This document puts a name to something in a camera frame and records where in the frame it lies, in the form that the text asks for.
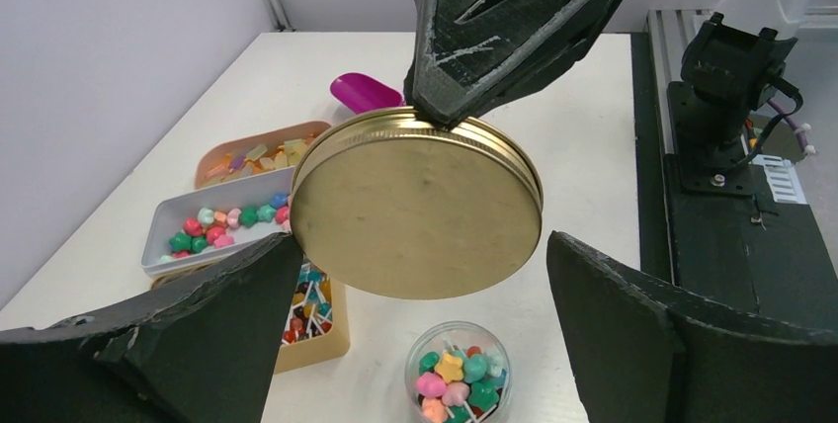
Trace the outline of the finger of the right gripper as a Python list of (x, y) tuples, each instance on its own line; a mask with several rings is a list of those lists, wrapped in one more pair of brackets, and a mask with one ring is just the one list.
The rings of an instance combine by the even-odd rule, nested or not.
[(624, 0), (414, 0), (403, 93), (454, 127), (537, 93), (590, 50)]

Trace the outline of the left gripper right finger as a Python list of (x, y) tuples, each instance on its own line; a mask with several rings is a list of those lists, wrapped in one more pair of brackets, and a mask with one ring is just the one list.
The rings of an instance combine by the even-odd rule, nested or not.
[(837, 334), (718, 303), (553, 232), (546, 270), (593, 422), (833, 422)]

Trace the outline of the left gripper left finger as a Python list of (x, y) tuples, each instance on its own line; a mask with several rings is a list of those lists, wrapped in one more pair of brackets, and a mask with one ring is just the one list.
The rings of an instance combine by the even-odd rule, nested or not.
[(184, 278), (1, 334), (5, 422), (257, 422), (303, 263), (276, 233)]

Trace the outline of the magenta plastic scoop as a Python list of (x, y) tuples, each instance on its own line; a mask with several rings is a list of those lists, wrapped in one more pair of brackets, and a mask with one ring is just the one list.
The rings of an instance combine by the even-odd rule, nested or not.
[(335, 99), (356, 115), (405, 105), (400, 92), (359, 72), (349, 72), (338, 76), (331, 82), (330, 92)]

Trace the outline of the clear plastic cup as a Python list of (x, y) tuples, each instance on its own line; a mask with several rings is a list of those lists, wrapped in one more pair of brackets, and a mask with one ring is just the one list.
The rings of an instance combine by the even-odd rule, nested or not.
[(478, 324), (454, 320), (425, 331), (408, 352), (403, 380), (410, 422), (510, 420), (511, 361)]

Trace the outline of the gold ring lid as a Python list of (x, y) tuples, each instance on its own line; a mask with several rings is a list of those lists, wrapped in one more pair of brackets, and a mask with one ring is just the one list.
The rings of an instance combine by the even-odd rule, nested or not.
[(436, 127), (400, 107), (310, 145), (293, 174), (290, 225), (307, 258), (349, 287), (441, 299), (520, 270), (543, 210), (538, 170), (505, 132), (476, 118)]

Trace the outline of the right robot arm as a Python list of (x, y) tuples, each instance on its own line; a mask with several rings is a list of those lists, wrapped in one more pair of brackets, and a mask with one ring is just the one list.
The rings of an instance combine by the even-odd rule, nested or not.
[[(421, 115), (454, 127), (541, 91), (590, 50), (623, 0), (414, 0), (414, 60), (404, 82)], [(807, 0), (721, 0), (688, 43), (667, 104), (680, 182), (708, 194), (748, 196), (747, 116), (781, 92), (785, 61)]]

